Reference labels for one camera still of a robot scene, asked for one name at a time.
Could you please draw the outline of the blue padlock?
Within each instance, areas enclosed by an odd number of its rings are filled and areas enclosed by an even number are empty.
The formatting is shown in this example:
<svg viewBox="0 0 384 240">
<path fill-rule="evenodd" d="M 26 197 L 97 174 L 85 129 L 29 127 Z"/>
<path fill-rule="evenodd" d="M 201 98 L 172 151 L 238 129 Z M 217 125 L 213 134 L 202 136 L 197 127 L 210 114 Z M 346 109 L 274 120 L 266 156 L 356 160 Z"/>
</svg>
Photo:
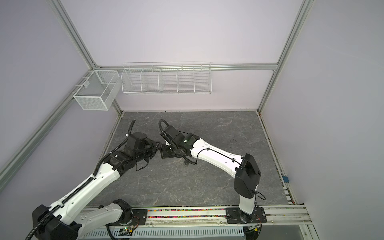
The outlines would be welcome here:
<svg viewBox="0 0 384 240">
<path fill-rule="evenodd" d="M 287 176 L 283 176 L 283 181 L 284 181 L 284 183 L 289 183 L 290 182 L 290 180 L 289 180 L 289 178 Z"/>
</svg>

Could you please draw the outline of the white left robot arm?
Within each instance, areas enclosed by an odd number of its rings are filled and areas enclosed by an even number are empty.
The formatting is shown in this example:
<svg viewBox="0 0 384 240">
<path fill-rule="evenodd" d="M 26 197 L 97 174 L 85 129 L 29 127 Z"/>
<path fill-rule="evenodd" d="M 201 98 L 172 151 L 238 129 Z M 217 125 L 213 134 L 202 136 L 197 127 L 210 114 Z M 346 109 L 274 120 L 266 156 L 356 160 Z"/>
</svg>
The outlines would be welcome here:
<svg viewBox="0 0 384 240">
<path fill-rule="evenodd" d="M 132 132 L 134 124 L 131 122 L 123 142 L 99 160 L 86 180 L 48 207 L 40 205 L 33 211 L 28 240 L 77 240 L 102 226 L 117 223 L 132 231 L 140 224 L 131 205 L 122 199 L 87 214 L 82 212 L 109 184 L 137 167 L 140 161 L 148 163 L 159 150 L 160 143 L 144 133 Z"/>
</svg>

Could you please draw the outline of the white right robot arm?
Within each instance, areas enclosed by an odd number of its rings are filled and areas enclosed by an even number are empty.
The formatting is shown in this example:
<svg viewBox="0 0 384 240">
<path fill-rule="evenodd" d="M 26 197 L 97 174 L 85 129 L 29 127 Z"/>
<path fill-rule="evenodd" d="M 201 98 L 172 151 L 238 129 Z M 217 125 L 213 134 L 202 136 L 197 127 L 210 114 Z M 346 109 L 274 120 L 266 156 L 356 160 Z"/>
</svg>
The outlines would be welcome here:
<svg viewBox="0 0 384 240">
<path fill-rule="evenodd" d="M 163 119 L 159 120 L 159 129 L 165 140 L 160 148 L 162 159 L 182 158 L 187 165 L 197 165 L 201 160 L 234 179 L 234 189 L 239 194 L 240 203 L 238 207 L 226 209 L 226 219 L 230 224 L 262 225 L 267 222 L 264 209 L 257 206 L 256 198 L 264 200 L 265 196 L 258 192 L 262 174 L 252 155 L 226 152 L 192 133 L 178 131 Z"/>
</svg>

